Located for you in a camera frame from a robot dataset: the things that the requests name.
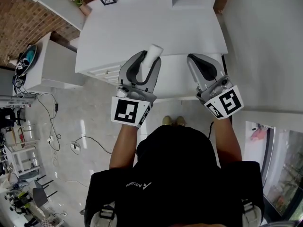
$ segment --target white cabinet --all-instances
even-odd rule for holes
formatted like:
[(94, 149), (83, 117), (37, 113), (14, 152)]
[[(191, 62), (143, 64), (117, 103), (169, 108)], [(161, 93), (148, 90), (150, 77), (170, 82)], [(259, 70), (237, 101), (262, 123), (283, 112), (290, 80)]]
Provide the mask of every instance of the white cabinet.
[(89, 70), (86, 74), (108, 83), (117, 85), (119, 78), (119, 71), (122, 65), (102, 67), (98, 69)]
[(76, 52), (51, 41), (51, 33), (36, 43), (39, 56), (24, 83), (28, 92), (50, 92), (52, 87), (76, 88), (85, 82), (83, 75), (75, 73)]

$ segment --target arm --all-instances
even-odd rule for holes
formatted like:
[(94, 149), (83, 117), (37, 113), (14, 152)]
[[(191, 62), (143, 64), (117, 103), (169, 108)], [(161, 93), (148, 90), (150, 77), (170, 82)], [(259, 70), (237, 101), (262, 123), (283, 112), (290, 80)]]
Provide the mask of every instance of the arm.
[(229, 119), (214, 119), (217, 152), (220, 165), (242, 161), (241, 149)]
[(138, 128), (123, 124), (110, 158), (109, 169), (130, 168), (134, 164)]

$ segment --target floor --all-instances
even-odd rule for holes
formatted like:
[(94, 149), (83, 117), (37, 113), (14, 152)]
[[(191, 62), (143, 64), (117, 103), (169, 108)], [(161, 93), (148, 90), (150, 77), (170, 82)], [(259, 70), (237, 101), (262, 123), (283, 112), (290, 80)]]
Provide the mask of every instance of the floor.
[[(47, 144), (50, 134), (50, 121), (46, 110), (36, 100), (26, 109), (26, 119), (36, 125), (36, 135), (40, 142), (37, 157), (42, 166), (41, 173), (47, 174), (45, 181), (54, 179), (46, 189), (47, 194), (58, 191), (49, 198), (50, 207), (56, 213), (67, 213), (61, 218), (69, 226), (82, 227), (83, 216), (79, 213), (85, 206), (90, 176), (94, 172), (108, 169), (110, 155), (91, 139), (82, 138), (81, 152), (76, 155), (70, 145), (83, 135), (96, 139), (108, 151), (112, 151), (121, 126), (110, 121), (111, 97), (116, 87), (97, 79), (88, 79), (83, 88), (68, 90), (56, 89), (58, 113), (54, 119), (56, 134), (61, 134), (60, 151), (53, 150)], [(39, 96), (40, 101), (53, 115), (51, 95)], [(170, 115), (185, 117), (188, 126), (208, 135), (212, 115), (196, 101), (167, 101), (156, 103), (147, 117), (146, 130), (151, 133), (161, 125), (162, 118)]]

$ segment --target wire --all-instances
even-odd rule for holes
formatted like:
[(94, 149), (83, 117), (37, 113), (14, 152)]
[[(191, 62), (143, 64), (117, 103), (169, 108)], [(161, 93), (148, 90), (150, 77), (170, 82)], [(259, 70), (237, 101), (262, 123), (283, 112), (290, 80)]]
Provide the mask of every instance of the wire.
[[(54, 169), (54, 167), (60, 167), (60, 166), (59, 166), (59, 157), (58, 157), (58, 155), (57, 155), (57, 152), (55, 152), (53, 149), (51, 149), (51, 151), (52, 151), (53, 171), (56, 172), (55, 169)], [(86, 187), (86, 188), (89, 188), (88, 186), (86, 186), (86, 185), (84, 185), (83, 183), (81, 183), (81, 182), (79, 182), (79, 181), (76, 181), (76, 180), (63, 180), (63, 179), (60, 178), (60, 176), (59, 176), (58, 173), (56, 174), (56, 178), (60, 179), (60, 180), (63, 181), (63, 182), (66, 182), (66, 183), (68, 183), (68, 182), (71, 182), (71, 183), (79, 183), (80, 185), (82, 185), (82, 186), (84, 186), (84, 187)]]
[(21, 186), (17, 190), (20, 190), (22, 187), (23, 187), (23, 182), (21, 182)]
[(80, 139), (82, 139), (82, 138), (89, 138), (89, 139), (92, 139), (93, 141), (95, 141), (96, 143), (98, 143), (98, 145), (100, 145), (101, 146), (101, 148), (106, 152), (106, 153), (108, 153), (108, 154), (112, 154), (111, 152), (109, 152), (109, 151), (107, 151), (106, 149), (104, 149), (104, 147), (98, 142), (98, 141), (96, 141), (94, 138), (92, 138), (92, 137), (90, 137), (90, 136), (82, 136), (82, 137), (80, 137), (79, 139), (77, 139), (76, 141), (75, 141), (75, 145), (77, 144), (77, 141), (78, 140), (80, 140)]
[(52, 135), (52, 129), (53, 129), (53, 132), (55, 133), (55, 136), (56, 136), (56, 138), (57, 138), (57, 142), (58, 142), (58, 149), (55, 149), (52, 145), (51, 145), (51, 143), (49, 142), (48, 144), (51, 146), (51, 148), (53, 148), (53, 150), (55, 150), (55, 151), (59, 151), (60, 150), (60, 142), (59, 142), (59, 139), (61, 139), (61, 134), (57, 134), (56, 133), (56, 129), (55, 129), (55, 127), (54, 127), (54, 125), (53, 125), (53, 122), (52, 122), (52, 119), (54, 119), (54, 117), (52, 118), (51, 117), (51, 115), (50, 115), (50, 113), (49, 113), (49, 111), (47, 110), (47, 108), (44, 106), (44, 104), (39, 100), (39, 97), (38, 97), (38, 95), (36, 96), (36, 98), (37, 98), (37, 100), (41, 103), (41, 105), (45, 108), (45, 110), (47, 111), (47, 113), (48, 113), (48, 116), (49, 116), (49, 121), (50, 121), (50, 124), (51, 124), (51, 130), (50, 130), (50, 133), (49, 133), (49, 137), (51, 137), (51, 135)]
[(210, 134), (212, 133), (212, 127), (213, 127), (214, 122), (212, 122), (209, 126), (209, 135), (208, 135), (208, 139), (210, 138)]
[(16, 178), (18, 178), (17, 175), (14, 172), (10, 172), (10, 173), (14, 174), (16, 176)]
[(41, 105), (42, 105), (42, 106), (45, 108), (45, 110), (47, 111), (47, 114), (48, 114), (48, 116), (49, 116), (50, 125), (51, 125), (51, 129), (50, 129), (50, 133), (49, 133), (49, 138), (50, 138), (51, 135), (52, 135), (52, 129), (53, 129), (54, 134), (55, 134), (56, 139), (57, 139), (57, 142), (58, 142), (58, 149), (55, 149), (55, 148), (51, 145), (50, 142), (48, 142), (48, 144), (51, 146), (51, 148), (53, 148), (53, 150), (59, 151), (59, 150), (60, 150), (60, 142), (59, 142), (59, 139), (61, 139), (62, 136), (61, 136), (61, 134), (57, 134), (57, 133), (56, 133), (56, 129), (55, 129), (55, 127), (54, 127), (54, 125), (53, 125), (53, 122), (52, 122), (52, 120), (56, 117), (57, 112), (55, 112), (55, 116), (53, 115), (53, 117), (51, 117), (51, 114), (49, 113), (48, 109), (47, 109), (47, 108), (45, 107), (45, 105), (39, 100), (38, 95), (40, 95), (40, 96), (43, 96), (43, 95), (45, 95), (45, 94), (51, 95), (51, 96), (53, 97), (53, 99), (54, 99), (54, 104), (55, 104), (55, 103), (57, 104), (56, 98), (55, 98), (54, 95), (51, 94), (51, 93), (33, 93), (33, 92), (30, 92), (30, 93), (29, 93), (29, 92), (26, 91), (26, 89), (24, 88), (24, 86), (22, 86), (22, 87), (23, 87), (24, 91), (26, 92), (26, 93), (23, 92), (23, 94), (35, 95), (35, 97), (37, 98), (37, 100), (39, 101), (39, 103), (41, 103)]

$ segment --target shoe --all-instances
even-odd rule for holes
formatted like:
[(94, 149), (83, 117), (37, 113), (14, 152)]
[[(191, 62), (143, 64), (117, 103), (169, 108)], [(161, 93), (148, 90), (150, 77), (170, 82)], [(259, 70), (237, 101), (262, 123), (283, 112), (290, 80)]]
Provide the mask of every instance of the shoe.
[(182, 116), (179, 116), (176, 119), (176, 126), (181, 125), (181, 126), (185, 126), (186, 125), (186, 121)]
[(172, 126), (172, 119), (170, 116), (165, 116), (162, 120), (162, 125), (171, 125)]

